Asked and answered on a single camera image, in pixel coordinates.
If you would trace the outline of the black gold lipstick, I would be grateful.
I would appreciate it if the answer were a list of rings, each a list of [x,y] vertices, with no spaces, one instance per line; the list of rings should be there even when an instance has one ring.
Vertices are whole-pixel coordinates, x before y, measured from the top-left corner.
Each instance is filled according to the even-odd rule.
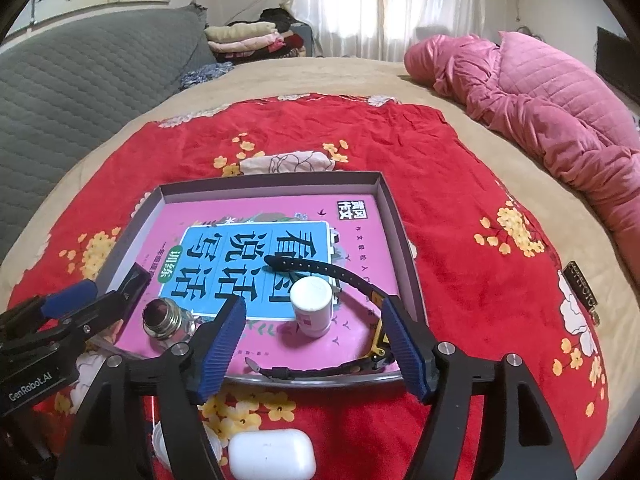
[[[143,266],[140,266],[139,263],[134,263],[131,266],[122,280],[122,284],[117,289],[119,296],[124,300],[126,310],[136,306],[145,289],[149,286],[150,281],[151,274]]]

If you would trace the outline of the white earbuds case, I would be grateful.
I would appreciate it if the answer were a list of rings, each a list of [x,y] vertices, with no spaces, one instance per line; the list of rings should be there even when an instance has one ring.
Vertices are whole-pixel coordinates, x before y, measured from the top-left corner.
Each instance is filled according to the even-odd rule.
[[[310,437],[298,429],[258,430],[236,434],[228,446],[235,479],[312,479],[317,471]]]

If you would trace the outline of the black yellow wristwatch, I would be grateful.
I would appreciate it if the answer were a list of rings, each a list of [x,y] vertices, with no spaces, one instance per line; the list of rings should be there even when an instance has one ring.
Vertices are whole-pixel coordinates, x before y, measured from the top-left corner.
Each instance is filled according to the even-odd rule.
[[[304,276],[318,276],[333,289],[333,318],[320,338],[305,335],[296,320],[286,322],[278,333],[279,349],[294,362],[266,362],[267,353],[244,358],[245,369],[256,378],[294,388],[337,388],[384,384],[400,379],[382,325],[381,309],[371,295],[381,289],[347,269],[317,260],[268,256],[265,263],[278,278],[292,285]]]

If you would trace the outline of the small white pill bottle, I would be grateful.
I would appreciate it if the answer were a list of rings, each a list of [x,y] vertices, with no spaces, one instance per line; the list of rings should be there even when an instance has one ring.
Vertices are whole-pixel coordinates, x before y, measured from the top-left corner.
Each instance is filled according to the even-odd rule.
[[[333,318],[334,293],[330,283],[318,276],[304,276],[290,289],[290,301],[300,330],[311,338],[322,337]]]

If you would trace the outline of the white round jar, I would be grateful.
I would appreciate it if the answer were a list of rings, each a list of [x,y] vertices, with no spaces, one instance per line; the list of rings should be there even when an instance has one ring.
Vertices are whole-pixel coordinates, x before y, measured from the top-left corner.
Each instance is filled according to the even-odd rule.
[[[171,428],[167,432],[163,424],[157,422],[152,431],[152,451],[166,470],[174,472],[174,465],[183,471],[186,466],[218,463],[222,457],[222,444],[205,422],[201,423],[201,429],[195,429],[191,424],[186,429]]]

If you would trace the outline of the red floral blanket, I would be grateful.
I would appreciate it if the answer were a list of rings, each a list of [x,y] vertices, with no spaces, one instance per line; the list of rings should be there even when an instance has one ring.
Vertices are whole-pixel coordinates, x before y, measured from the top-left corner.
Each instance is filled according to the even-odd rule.
[[[157,186],[237,178],[262,155],[316,151],[343,170],[384,174],[409,240],[428,322],[472,356],[518,353],[559,423],[575,465],[604,435],[608,383],[560,258],[535,217],[428,106],[312,94],[233,104],[212,116],[151,122],[110,156],[66,209],[11,299],[91,278],[134,207]]]

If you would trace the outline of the beige bed sheet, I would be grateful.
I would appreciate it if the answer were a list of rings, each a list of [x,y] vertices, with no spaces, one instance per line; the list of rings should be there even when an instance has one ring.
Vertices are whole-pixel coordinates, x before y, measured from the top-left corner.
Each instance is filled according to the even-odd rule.
[[[1,304],[7,307],[23,274],[53,248],[49,233],[75,195],[114,151],[147,122],[280,94],[319,92],[393,96],[435,107],[460,140],[540,220],[563,259],[575,260],[599,300],[596,329],[608,373],[608,424],[578,469],[582,479],[620,478],[636,454],[628,437],[639,417],[639,291],[612,240],[587,205],[515,145],[474,122],[460,106],[409,79],[400,63],[360,58],[286,58],[244,65],[217,80],[180,92],[128,122],[70,170],[39,207],[2,262]]]

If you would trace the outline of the grey quilted headboard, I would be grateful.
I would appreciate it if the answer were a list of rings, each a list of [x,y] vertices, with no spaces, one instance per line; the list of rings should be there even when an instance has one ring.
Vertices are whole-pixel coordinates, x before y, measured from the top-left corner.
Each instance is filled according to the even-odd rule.
[[[122,11],[30,37],[1,55],[1,251],[92,150],[213,62],[206,11]]]

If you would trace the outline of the pink exercise book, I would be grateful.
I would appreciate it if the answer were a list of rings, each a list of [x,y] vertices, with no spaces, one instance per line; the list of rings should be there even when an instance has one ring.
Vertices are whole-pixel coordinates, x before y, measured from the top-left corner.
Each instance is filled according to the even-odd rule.
[[[266,352],[279,358],[278,333],[295,320],[292,282],[278,278],[265,256],[329,261],[351,270],[386,292],[398,285],[382,217],[366,193],[274,196],[236,200],[161,200],[144,222],[130,256],[152,275],[117,345],[135,356],[158,356],[142,327],[144,306],[169,298],[210,320],[231,295],[246,303],[243,335],[228,368],[249,375],[244,358]]]

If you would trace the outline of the blue patterned cloth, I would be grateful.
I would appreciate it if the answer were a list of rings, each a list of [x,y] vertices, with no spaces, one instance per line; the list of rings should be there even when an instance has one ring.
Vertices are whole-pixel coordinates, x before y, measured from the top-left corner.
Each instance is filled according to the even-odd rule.
[[[197,86],[198,84],[205,84],[206,82],[218,79],[225,74],[230,73],[233,70],[234,65],[231,62],[223,63],[210,63],[206,64],[197,70],[190,70],[180,78],[180,89],[186,90]]]

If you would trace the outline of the grey cardboard box tray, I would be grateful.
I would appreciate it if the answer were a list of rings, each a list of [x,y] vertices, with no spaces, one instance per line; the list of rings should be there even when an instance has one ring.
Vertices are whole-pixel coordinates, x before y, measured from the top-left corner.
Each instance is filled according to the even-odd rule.
[[[151,281],[143,300],[167,298],[209,321],[230,296],[246,305],[230,382],[268,386],[287,367],[290,388],[398,382],[397,364],[374,351],[380,311],[346,281],[333,282],[328,331],[311,338],[296,322],[290,290],[298,271],[268,256],[332,263],[398,296],[423,321],[422,292],[390,187],[378,172],[263,174],[159,186],[136,212],[96,277],[115,289],[132,266]]]

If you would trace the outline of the pink quilted duvet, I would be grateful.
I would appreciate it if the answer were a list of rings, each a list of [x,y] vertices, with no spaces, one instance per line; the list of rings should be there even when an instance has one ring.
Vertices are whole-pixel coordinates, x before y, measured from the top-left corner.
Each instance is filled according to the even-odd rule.
[[[639,275],[639,135],[592,70],[531,36],[431,36],[404,57],[409,76],[465,107],[582,194]]]

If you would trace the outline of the folded clothes pile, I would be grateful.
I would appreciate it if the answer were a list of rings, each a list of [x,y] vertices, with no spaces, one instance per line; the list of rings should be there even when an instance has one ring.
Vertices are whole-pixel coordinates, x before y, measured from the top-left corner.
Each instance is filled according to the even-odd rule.
[[[233,65],[272,58],[311,58],[314,33],[283,8],[263,10],[257,21],[208,26],[205,36],[219,63]]]

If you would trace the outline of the black television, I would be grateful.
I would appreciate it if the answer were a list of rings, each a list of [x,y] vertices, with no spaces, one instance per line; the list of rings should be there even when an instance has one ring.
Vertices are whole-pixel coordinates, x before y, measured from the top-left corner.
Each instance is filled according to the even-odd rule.
[[[634,102],[639,102],[639,55],[628,39],[602,27],[598,28],[596,73]]]

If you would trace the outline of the white curtain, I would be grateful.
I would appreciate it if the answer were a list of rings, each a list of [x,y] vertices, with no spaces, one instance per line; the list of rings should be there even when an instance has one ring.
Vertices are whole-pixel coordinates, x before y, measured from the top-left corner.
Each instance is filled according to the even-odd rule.
[[[400,62],[408,47],[433,35],[480,35],[486,0],[286,0],[310,26],[314,54]]]

